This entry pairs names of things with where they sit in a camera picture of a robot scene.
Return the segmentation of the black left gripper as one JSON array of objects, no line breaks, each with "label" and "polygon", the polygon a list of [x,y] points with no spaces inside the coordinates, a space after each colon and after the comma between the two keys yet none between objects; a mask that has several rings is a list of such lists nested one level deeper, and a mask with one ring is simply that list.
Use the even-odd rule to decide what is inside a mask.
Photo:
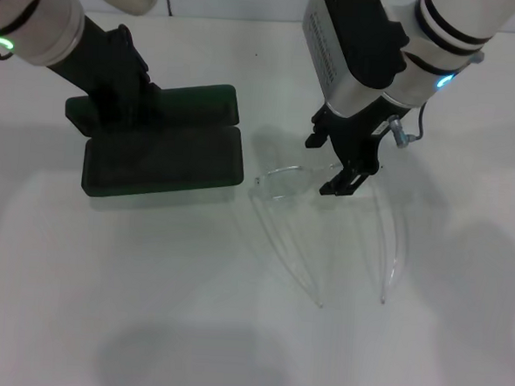
[{"label": "black left gripper", "polygon": [[153,84],[148,65],[132,39],[124,24],[103,31],[85,17],[81,38],[73,50],[48,66],[87,94],[98,108],[102,125],[133,126],[147,108]]}]

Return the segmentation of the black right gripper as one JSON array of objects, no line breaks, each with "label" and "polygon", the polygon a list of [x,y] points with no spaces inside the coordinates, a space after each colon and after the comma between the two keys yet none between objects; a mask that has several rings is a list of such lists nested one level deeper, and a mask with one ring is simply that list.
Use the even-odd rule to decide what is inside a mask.
[{"label": "black right gripper", "polygon": [[378,147],[386,130],[380,127],[395,115],[399,119],[409,112],[382,96],[351,117],[339,117],[325,104],[312,117],[312,133],[306,148],[321,148],[331,140],[340,163],[323,169],[326,182],[319,188],[322,196],[353,196],[379,169]]}]

